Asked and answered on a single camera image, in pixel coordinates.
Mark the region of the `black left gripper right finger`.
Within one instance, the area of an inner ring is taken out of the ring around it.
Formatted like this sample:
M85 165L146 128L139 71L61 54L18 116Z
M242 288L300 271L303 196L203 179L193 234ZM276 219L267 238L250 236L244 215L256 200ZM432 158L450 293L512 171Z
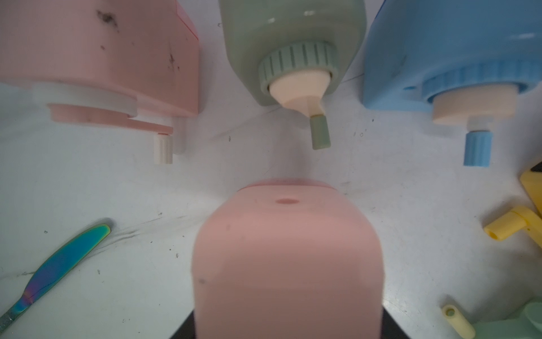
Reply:
M383 308L381 339L410 339L385 308Z

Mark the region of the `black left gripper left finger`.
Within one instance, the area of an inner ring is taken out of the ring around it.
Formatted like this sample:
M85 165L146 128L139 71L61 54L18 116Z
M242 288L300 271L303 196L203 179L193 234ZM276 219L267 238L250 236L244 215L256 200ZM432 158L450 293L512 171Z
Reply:
M194 339L194 313L191 312L170 339Z

